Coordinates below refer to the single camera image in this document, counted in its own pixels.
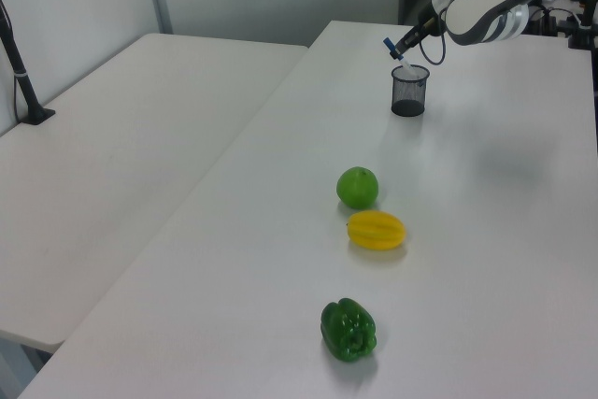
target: tabletop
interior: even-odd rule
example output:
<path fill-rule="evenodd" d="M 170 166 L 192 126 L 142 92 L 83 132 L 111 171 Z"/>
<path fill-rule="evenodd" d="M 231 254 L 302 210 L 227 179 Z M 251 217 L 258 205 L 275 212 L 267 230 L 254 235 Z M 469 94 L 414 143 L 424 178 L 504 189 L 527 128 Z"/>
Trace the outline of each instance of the tabletop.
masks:
<path fill-rule="evenodd" d="M 0 337 L 54 351 L 306 48 L 147 35 L 0 138 Z"/>
<path fill-rule="evenodd" d="M 400 118 L 382 39 L 405 31 L 332 22 L 22 399 L 594 398 L 589 55 L 448 43 L 426 112 Z M 401 248 L 349 242 L 335 184 L 354 165 Z M 342 297 L 377 325 L 356 363 L 320 334 Z"/>

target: black cable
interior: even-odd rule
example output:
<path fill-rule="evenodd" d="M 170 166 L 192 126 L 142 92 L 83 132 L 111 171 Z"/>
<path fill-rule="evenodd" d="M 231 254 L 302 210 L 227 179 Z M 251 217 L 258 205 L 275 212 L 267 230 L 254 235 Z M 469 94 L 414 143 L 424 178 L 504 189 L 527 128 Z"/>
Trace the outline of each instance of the black cable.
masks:
<path fill-rule="evenodd" d="M 445 40 L 445 30 L 442 29 L 442 20 L 441 20 L 442 13 L 445 13 L 445 12 L 447 12 L 447 10 L 443 9 L 442 11 L 440 11 L 440 14 L 438 14 L 438 33 L 440 34 L 440 39 L 442 40 L 442 57 L 440 58 L 440 61 L 435 62 L 435 61 L 432 61 L 430 58 L 428 58 L 428 55 L 426 55 L 426 52 L 423 49 L 423 44 L 421 44 L 421 41 L 420 41 L 421 54 L 426 59 L 426 61 L 428 63 L 430 63 L 431 65 L 441 65 L 442 63 L 445 62 L 445 58 L 447 56 L 447 41 Z"/>
<path fill-rule="evenodd" d="M 2 10 L 2 15 L 7 18 L 8 28 L 10 29 L 10 33 L 12 34 L 12 22 L 10 21 L 10 16 L 8 16 L 7 8 L 4 6 L 4 2 L 0 0 L 0 9 Z"/>
<path fill-rule="evenodd" d="M 15 121 L 17 124 L 21 123 L 21 119 L 19 119 L 19 113 L 17 112 L 17 76 L 14 77 L 14 83 L 12 86 L 12 107 L 15 111 Z"/>
<path fill-rule="evenodd" d="M 563 11 L 565 13 L 569 13 L 571 16 L 574 17 L 574 19 L 577 17 L 577 15 L 573 11 L 570 11 L 570 10 L 564 9 L 564 8 L 552 8 L 551 7 L 548 9 L 548 11 Z"/>
<path fill-rule="evenodd" d="M 0 12 L 2 12 L 2 16 L 7 20 L 8 29 L 10 30 L 10 34 L 12 35 L 12 22 L 10 21 L 10 16 L 8 16 L 7 8 L 4 6 L 4 2 L 0 0 Z M 19 119 L 19 113 L 17 112 L 17 76 L 13 76 L 13 86 L 12 86 L 12 107 L 15 113 L 15 121 L 17 124 L 21 123 Z"/>
<path fill-rule="evenodd" d="M 530 16 L 530 21 L 533 21 L 535 18 L 535 15 L 538 13 L 544 13 L 544 14 L 550 14 L 550 10 L 548 8 L 541 8 L 541 9 L 537 9 L 536 11 L 534 11 L 534 13 L 532 13 L 532 16 Z"/>

